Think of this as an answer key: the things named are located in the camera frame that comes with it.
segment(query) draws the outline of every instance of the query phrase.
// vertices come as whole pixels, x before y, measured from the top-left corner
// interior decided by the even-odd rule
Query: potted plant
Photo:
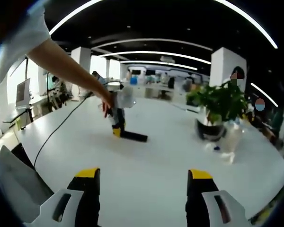
[[[241,117],[247,108],[244,93],[230,80],[220,86],[199,87],[186,96],[187,102],[202,107],[196,129],[202,139],[219,140],[225,131],[224,122]]]

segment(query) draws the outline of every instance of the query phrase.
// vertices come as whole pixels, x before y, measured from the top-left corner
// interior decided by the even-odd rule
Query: green leaves
[[[247,108],[244,93],[231,80],[219,87],[207,85],[194,90],[186,96],[186,99],[206,107],[207,119],[212,124],[220,119],[223,122],[235,120]]]

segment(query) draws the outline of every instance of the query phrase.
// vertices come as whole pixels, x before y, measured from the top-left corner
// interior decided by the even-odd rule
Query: black cable
[[[111,83],[111,82],[120,82],[118,80],[113,80],[113,81],[110,81],[110,82],[107,82],[104,85],[108,84],[108,83]],[[89,98],[93,93],[92,92],[89,92],[85,97],[84,97],[84,100],[79,104],[77,105],[68,115],[67,117],[61,122],[61,124],[59,124],[59,126],[48,136],[48,138],[46,139],[46,141],[43,143],[43,145],[41,146],[41,148],[39,149],[38,153],[37,153],[37,156],[35,158],[35,161],[34,161],[34,168],[35,168],[35,165],[36,165],[36,162],[37,162],[37,159],[38,159],[38,156],[41,152],[41,150],[43,149],[43,147],[45,146],[45,144],[48,142],[48,140],[51,138],[51,136],[64,124],[64,122],[66,122],[66,120],[71,116],[71,114],[76,110],[78,109],[79,106],[82,105],[82,103],[84,103],[84,101]]]

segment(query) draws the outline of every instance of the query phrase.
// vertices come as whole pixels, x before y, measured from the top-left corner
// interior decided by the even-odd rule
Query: white pillar
[[[90,69],[90,49],[84,47],[78,47],[77,49],[72,50],[71,57],[87,72]],[[84,96],[86,94],[86,90],[78,87],[77,85],[72,86],[72,95],[74,98],[79,96]]]
[[[109,65],[110,65],[110,60],[106,60],[106,78],[109,78]]]
[[[127,74],[128,67],[127,67],[127,65],[122,64],[122,63],[121,63],[121,65],[120,65],[120,67],[121,67],[120,79],[121,79],[121,80],[125,80],[125,79],[126,79],[126,74]]]
[[[230,79],[236,67],[240,67],[244,71],[244,80],[239,84],[241,91],[244,92],[247,78],[246,60],[224,47],[212,54],[209,85],[219,86]]]

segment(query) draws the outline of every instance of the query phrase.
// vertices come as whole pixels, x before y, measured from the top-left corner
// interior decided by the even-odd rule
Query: white sleeve
[[[44,20],[44,8],[35,9],[11,37],[0,47],[0,83],[19,58],[50,38]]]

